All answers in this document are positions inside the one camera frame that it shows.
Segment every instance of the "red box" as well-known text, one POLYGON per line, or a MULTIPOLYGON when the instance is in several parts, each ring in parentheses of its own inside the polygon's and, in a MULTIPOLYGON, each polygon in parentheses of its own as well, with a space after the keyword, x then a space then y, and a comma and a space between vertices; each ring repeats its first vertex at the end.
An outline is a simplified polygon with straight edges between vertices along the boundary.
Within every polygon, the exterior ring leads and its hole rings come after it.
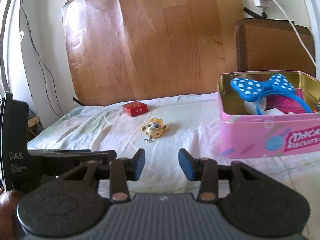
POLYGON ((134 101, 122 106, 123 110, 130 116, 134 117, 148 112, 148 106, 139 101, 134 101))

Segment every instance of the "brown cushion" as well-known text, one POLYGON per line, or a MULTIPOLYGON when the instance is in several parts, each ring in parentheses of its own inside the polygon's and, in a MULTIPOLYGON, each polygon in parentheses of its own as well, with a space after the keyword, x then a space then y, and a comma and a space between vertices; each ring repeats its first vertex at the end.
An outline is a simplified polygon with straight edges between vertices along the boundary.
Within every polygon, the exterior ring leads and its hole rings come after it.
MULTIPOLYGON (((296 25, 301 39, 315 57, 310 30, 296 25)), ((243 19, 236 26, 237 70, 296 70, 316 76, 316 68, 289 22, 243 19)))

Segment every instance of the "white cord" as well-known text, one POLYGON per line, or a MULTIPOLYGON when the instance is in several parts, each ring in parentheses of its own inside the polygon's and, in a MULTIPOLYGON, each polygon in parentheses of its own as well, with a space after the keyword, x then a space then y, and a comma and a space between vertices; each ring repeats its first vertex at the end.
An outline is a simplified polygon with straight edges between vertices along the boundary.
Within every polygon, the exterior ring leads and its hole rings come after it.
POLYGON ((315 62, 315 60, 313 59, 311 53, 309 52, 309 50, 307 49, 307 47, 304 45, 296 27, 294 26, 294 24, 292 23, 292 21, 289 19, 288 15, 285 13, 284 9, 280 6, 280 4, 278 4, 278 2, 276 0, 273 0, 273 2, 279 7, 279 9, 282 11, 282 13, 284 14, 284 16, 287 18, 287 20, 289 21, 289 23, 291 24, 294 32, 296 33, 297 37, 298 37, 298 40, 300 41, 302 47, 305 49, 305 51, 308 53, 313 65, 315 65, 316 69, 317 69, 317 64, 315 62))

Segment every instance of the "white bed sheet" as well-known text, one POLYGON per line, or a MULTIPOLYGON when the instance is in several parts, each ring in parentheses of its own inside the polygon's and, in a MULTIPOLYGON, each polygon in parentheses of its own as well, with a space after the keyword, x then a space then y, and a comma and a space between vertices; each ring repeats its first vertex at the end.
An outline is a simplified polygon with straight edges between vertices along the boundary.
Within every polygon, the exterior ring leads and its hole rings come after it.
MULTIPOLYGON (((130 193, 197 194, 199 182, 188 182, 179 163, 178 151, 185 148, 195 158, 210 157, 219 164, 231 159, 220 154, 219 107, 217 93, 184 95, 142 101, 149 112, 130 117, 123 103, 105 107, 77 107, 43 131, 28 144, 29 149, 115 150, 117 157, 131 158, 145 149, 146 163, 138 182, 128 182, 130 193), (150 118, 161 118, 169 129, 157 141, 146 143, 140 127, 150 118)), ((244 159, 244 163, 302 193, 309 201, 311 217, 303 234, 320 239, 320 152, 244 159)), ((228 193, 227 182, 220 182, 219 195, 228 193)), ((108 181, 100 183, 99 193, 108 197, 108 181)))

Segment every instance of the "cartoon figure charm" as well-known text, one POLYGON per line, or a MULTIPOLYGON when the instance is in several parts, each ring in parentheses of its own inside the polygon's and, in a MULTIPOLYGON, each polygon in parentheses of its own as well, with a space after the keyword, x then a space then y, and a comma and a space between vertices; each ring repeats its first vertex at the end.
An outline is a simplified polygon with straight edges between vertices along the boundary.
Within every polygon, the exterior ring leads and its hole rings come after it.
POLYGON ((148 139, 144 139, 144 141, 148 143, 151 143, 152 139, 158 139, 167 129, 168 126, 163 125, 162 119, 157 118, 150 119, 144 126, 141 127, 141 131, 149 136, 148 139))

